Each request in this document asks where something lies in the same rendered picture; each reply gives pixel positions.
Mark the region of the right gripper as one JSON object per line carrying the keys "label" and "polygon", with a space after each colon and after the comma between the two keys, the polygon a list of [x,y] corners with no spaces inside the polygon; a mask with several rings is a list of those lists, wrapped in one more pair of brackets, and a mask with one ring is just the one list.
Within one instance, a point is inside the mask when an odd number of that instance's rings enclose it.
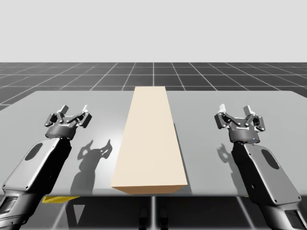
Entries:
{"label": "right gripper", "polygon": [[257,132],[266,130],[263,117],[256,115],[249,105],[243,108],[245,112],[245,122],[241,124],[238,119],[230,116],[226,112],[224,104],[219,106],[219,111],[214,116],[219,129],[228,128],[229,138],[232,143],[240,141],[244,143],[259,143],[260,138]]}

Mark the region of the tall board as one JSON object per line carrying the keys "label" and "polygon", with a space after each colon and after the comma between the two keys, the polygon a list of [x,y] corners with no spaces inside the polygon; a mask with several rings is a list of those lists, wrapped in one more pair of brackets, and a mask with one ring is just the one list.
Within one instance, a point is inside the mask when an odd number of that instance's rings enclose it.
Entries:
{"label": "tall board", "polygon": [[136,87],[111,187],[131,195],[170,194],[187,184],[165,87]]}

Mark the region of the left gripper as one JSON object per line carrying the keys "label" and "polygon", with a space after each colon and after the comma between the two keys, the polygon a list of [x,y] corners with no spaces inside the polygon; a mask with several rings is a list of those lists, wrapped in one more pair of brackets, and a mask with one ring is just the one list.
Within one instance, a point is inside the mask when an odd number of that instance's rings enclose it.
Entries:
{"label": "left gripper", "polygon": [[45,127],[48,127],[46,137],[73,139],[76,128],[86,128],[92,119],[87,107],[88,105],[85,105],[82,112],[71,117],[68,122],[65,116],[69,109],[67,105],[63,105],[58,111],[51,113],[45,122]]}

